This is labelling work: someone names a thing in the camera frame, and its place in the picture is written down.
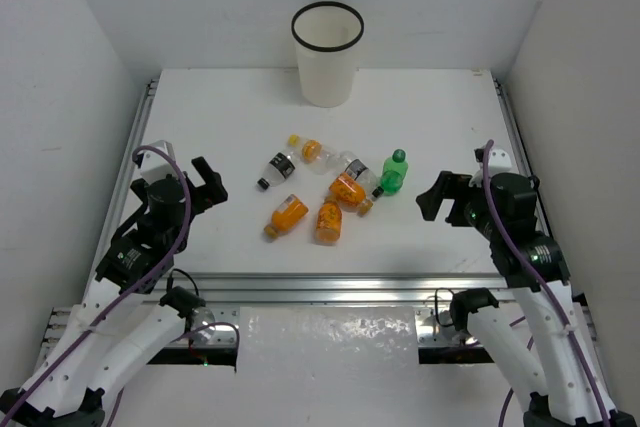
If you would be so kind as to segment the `green plastic bottle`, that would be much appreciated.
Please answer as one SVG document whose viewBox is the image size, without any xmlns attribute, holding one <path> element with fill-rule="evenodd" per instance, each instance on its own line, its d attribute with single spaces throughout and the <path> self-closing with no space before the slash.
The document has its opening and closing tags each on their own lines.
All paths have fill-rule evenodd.
<svg viewBox="0 0 640 427">
<path fill-rule="evenodd" d="M 386 195 L 394 195 L 400 191 L 407 171 L 406 152 L 403 149 L 396 149 L 383 164 L 380 186 Z"/>
</svg>

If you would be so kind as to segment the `clear bottle black label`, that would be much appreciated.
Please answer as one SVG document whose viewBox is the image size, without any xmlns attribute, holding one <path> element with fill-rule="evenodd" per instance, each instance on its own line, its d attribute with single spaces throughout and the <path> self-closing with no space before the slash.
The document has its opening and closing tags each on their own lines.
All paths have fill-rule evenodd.
<svg viewBox="0 0 640 427">
<path fill-rule="evenodd" d="M 268 190 L 284 183 L 295 171 L 299 156 L 293 150 L 283 149 L 277 152 L 267 163 L 256 184 L 262 190 Z"/>
<path fill-rule="evenodd" d="M 343 151 L 339 154 L 338 170 L 350 176 L 373 200 L 377 200 L 384 193 L 380 178 L 353 152 Z"/>
</svg>

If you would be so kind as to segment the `orange bottle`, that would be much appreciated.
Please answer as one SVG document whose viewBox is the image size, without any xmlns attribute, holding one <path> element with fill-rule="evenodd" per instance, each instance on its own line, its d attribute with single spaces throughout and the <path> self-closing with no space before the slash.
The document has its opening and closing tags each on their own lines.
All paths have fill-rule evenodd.
<svg viewBox="0 0 640 427">
<path fill-rule="evenodd" d="M 315 240 L 321 244 L 334 244 L 341 237 L 343 214 L 337 198 L 329 195 L 320 207 L 316 227 Z"/>
<path fill-rule="evenodd" d="M 364 188 L 347 173 L 341 173 L 330 184 L 329 192 L 360 216 L 365 216 L 373 207 L 373 201 Z"/>
<path fill-rule="evenodd" d="M 277 239 L 294 229 L 308 212 L 309 208 L 291 194 L 274 210 L 263 231 L 268 238 Z"/>
</svg>

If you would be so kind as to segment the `clear bottle with yellow cap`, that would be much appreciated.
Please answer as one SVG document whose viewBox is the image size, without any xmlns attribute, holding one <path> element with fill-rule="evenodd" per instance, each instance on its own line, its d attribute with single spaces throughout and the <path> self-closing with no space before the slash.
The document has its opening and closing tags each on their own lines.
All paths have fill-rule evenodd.
<svg viewBox="0 0 640 427">
<path fill-rule="evenodd" d="M 287 140 L 287 145 L 315 174 L 328 174 L 338 168 L 338 152 L 316 139 L 292 134 Z"/>
</svg>

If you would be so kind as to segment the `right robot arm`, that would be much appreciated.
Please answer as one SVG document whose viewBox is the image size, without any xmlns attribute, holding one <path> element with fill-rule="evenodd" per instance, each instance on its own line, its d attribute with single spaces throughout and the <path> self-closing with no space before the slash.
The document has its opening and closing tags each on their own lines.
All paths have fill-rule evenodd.
<svg viewBox="0 0 640 427">
<path fill-rule="evenodd" d="M 499 173 L 489 181 L 443 171 L 416 202 L 427 221 L 443 200 L 446 221 L 472 227 L 489 242 L 492 261 L 528 324 L 532 346 L 513 331 L 487 288 L 454 294 L 456 331 L 475 337 L 499 367 L 526 426 L 633 426 L 596 377 L 576 321 L 569 272 L 559 245 L 537 228 L 537 180 Z"/>
</svg>

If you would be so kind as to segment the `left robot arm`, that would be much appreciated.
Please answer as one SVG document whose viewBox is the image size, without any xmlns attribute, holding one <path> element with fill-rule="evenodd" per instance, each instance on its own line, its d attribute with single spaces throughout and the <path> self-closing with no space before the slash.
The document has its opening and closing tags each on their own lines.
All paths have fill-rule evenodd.
<svg viewBox="0 0 640 427">
<path fill-rule="evenodd" d="M 168 154 L 158 166 L 139 153 L 131 186 L 140 206 L 116 229 L 83 300 L 40 368 L 1 395 L 1 423 L 101 426 L 125 385 L 172 341 L 189 334 L 205 302 L 174 286 L 129 333 L 123 328 L 185 250 L 194 218 L 227 200 L 219 173 L 202 157 L 191 164 L 196 186 Z"/>
</svg>

